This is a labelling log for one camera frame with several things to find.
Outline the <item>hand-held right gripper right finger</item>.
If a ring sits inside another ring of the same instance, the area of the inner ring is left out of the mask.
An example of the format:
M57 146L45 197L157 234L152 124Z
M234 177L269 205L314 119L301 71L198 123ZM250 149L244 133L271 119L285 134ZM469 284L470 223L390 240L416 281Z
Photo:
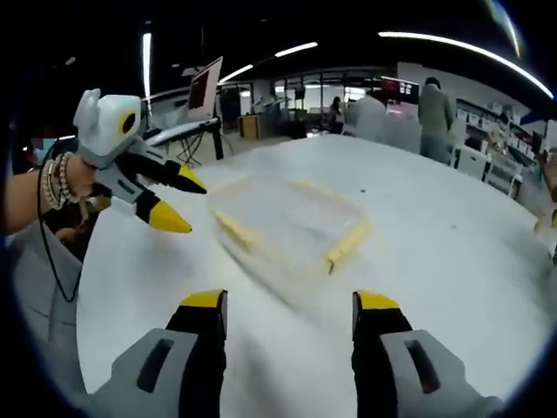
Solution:
M498 397L468 383L460 358L413 329L384 294L352 293L352 343L358 417L492 417L501 409Z

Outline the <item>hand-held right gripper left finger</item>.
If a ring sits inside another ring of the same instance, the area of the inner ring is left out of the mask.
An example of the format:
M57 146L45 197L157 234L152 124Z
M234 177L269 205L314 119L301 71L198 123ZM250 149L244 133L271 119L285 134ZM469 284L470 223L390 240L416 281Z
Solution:
M112 363L90 417L219 417L228 292L193 293Z

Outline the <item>person's left hand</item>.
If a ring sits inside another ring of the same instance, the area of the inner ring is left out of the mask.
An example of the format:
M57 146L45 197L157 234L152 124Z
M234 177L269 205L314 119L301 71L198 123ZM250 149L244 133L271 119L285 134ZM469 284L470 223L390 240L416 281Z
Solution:
M80 156L71 154L65 172L68 188L73 195L79 197L80 211L85 216L88 213L87 202L92 195L96 170L87 165Z

